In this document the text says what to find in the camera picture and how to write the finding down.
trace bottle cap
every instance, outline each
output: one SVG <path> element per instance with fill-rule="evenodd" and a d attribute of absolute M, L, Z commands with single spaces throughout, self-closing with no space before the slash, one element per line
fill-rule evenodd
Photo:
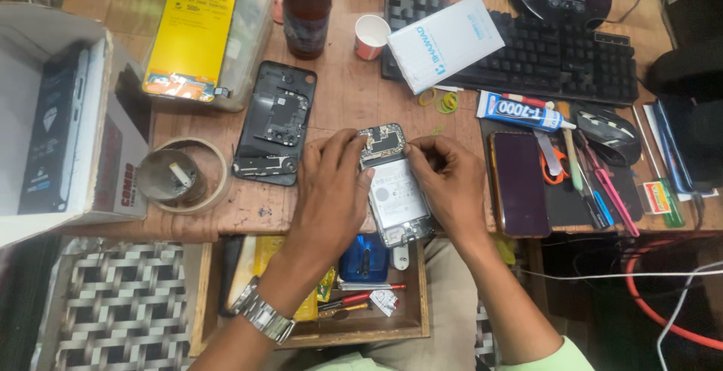
<path fill-rule="evenodd" d="M 563 120 L 563 122 L 560 123 L 560 128 L 567 128 L 567 129 L 577 129 L 578 126 L 568 123 L 567 121 Z"/>

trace black keyboard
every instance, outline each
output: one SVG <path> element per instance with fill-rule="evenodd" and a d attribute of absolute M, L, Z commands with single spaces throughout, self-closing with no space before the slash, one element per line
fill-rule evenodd
<path fill-rule="evenodd" d="M 392 32 L 442 9 L 437 0 L 384 0 Z M 632 105 L 638 98 L 630 38 L 490 11 L 505 46 L 439 84 L 531 98 L 582 99 Z M 403 80 L 389 47 L 382 78 Z"/>

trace hand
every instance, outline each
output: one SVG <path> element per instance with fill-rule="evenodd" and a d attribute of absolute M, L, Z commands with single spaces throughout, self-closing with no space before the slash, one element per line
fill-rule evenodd
<path fill-rule="evenodd" d="M 482 160 L 447 136 L 425 136 L 404 146 L 411 171 L 439 224 L 457 245 L 484 230 Z"/>
<path fill-rule="evenodd" d="M 357 173 L 365 144 L 366 136 L 357 136 L 357 130 L 349 128 L 304 147 L 291 229 L 259 283 L 262 298 L 287 317 L 294 314 L 362 227 L 374 176 L 371 168 Z"/>

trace white box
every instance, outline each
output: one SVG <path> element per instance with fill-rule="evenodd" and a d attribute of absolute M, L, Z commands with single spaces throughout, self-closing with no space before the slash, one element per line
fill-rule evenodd
<path fill-rule="evenodd" d="M 64 212 L 18 215 L 43 63 L 70 43 L 92 49 Z M 26 3 L 0 4 L 0 247 L 64 224 L 145 218 L 136 166 L 153 116 L 143 72 L 99 22 Z"/>
<path fill-rule="evenodd" d="M 387 39 L 415 95 L 505 46 L 482 0 L 462 0 Z"/>

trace pants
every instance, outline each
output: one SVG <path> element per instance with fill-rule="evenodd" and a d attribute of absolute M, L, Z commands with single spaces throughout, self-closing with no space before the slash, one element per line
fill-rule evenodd
<path fill-rule="evenodd" d="M 340 348 L 397 371 L 474 370 L 477 289 L 469 269 L 448 238 L 436 237 L 424 248 L 427 268 L 429 339 L 408 339 Z M 328 361 L 315 350 L 276 351 L 265 371 L 303 371 Z"/>

